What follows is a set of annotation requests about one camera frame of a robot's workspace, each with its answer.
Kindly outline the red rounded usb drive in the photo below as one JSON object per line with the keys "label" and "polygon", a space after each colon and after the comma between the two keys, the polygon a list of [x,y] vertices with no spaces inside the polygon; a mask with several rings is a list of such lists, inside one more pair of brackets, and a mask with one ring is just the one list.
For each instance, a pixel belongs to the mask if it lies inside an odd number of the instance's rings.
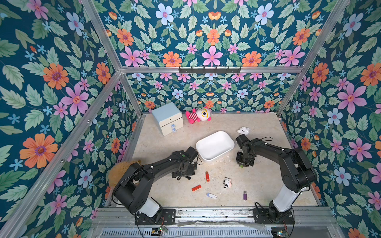
{"label": "red rounded usb drive", "polygon": [[206,182],[210,182],[210,178],[209,178],[209,173],[208,172],[205,172],[205,178],[206,178]]}

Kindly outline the red rectangular usb drive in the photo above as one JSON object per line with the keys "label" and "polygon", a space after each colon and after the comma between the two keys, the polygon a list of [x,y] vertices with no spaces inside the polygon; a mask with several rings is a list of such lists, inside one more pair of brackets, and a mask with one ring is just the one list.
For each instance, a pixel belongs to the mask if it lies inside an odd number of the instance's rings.
{"label": "red rectangular usb drive", "polygon": [[197,186],[193,187],[191,190],[192,190],[192,191],[197,191],[197,190],[199,190],[200,188],[201,188],[201,185],[197,185]]}

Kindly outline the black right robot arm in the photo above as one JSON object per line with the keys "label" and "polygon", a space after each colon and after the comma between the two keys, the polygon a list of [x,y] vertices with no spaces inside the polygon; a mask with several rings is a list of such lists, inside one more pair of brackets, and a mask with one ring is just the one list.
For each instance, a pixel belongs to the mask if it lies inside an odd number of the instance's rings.
{"label": "black right robot arm", "polygon": [[236,157],[239,166],[252,167],[256,157],[262,156],[280,167],[283,186],[276,198],[269,203],[268,209],[256,204],[259,215],[273,223],[292,218],[292,205],[299,195],[308,191],[312,183],[317,180],[317,174],[306,154],[301,148],[282,148],[263,139],[250,140],[244,134],[238,136],[236,142],[241,149]]}

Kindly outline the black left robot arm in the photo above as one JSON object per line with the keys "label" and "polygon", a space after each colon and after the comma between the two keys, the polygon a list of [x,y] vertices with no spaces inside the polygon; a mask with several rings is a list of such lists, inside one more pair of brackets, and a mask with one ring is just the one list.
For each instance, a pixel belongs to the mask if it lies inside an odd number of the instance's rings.
{"label": "black left robot arm", "polygon": [[177,180],[190,179],[197,170],[197,158],[196,149],[189,147],[187,151],[175,151],[153,164],[133,163],[116,184],[112,197],[131,214],[141,213],[157,220],[163,208],[155,199],[149,197],[152,185],[167,175]]}

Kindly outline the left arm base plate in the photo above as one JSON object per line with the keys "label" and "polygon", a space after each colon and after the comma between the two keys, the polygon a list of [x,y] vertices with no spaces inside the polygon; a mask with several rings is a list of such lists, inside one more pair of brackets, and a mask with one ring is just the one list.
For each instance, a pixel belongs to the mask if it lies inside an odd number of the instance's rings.
{"label": "left arm base plate", "polygon": [[163,209],[160,208],[156,215],[148,217],[143,213],[136,215],[136,225],[173,225],[176,219],[176,209]]}

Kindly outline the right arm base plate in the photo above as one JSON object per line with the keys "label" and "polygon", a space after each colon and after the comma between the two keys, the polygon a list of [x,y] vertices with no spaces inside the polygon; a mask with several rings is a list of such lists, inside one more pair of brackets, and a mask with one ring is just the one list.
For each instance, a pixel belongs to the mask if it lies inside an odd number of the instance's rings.
{"label": "right arm base plate", "polygon": [[293,209],[278,212],[276,209],[254,208],[253,217],[256,223],[266,225],[294,225]]}

